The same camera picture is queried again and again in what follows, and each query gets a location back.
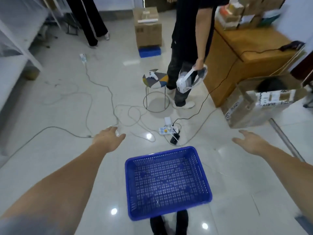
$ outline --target gray sleeve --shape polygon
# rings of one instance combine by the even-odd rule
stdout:
[[[61,235],[57,226],[48,225],[45,219],[13,217],[0,220],[0,235]]]

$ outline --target person's right hand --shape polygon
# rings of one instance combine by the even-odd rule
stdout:
[[[121,134],[117,137],[115,134],[116,130],[117,127],[112,126],[101,130],[100,133],[94,137],[92,145],[99,146],[104,149],[106,153],[114,151],[126,137],[126,134]]]
[[[233,138],[233,142],[241,146],[246,152],[261,156],[268,146],[271,146],[267,141],[259,135],[246,131],[239,130],[244,135],[244,139]]]

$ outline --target dark gray pants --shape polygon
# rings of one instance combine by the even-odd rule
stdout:
[[[178,58],[176,51],[172,49],[171,62],[167,69],[168,83],[166,87],[170,90],[175,89],[176,82],[179,77],[179,73],[189,72],[194,64],[195,63],[189,63],[189,62],[180,60]],[[193,72],[193,74],[191,75],[192,83],[194,82],[196,76],[197,76],[197,72]],[[186,99],[189,93],[190,93],[190,90],[185,93],[181,93],[178,90],[176,90],[175,97],[174,97],[175,105],[178,107],[184,106],[186,104]]]

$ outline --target basket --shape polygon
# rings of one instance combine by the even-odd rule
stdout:
[[[129,158],[125,162],[125,175],[128,216],[133,221],[212,201],[194,147]]]

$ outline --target wooden cabinet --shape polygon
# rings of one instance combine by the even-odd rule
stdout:
[[[215,22],[210,52],[205,61],[208,75],[204,79],[215,106],[223,104],[236,83],[251,77],[268,76],[282,67],[296,51],[272,49],[290,42],[272,27],[224,31]]]

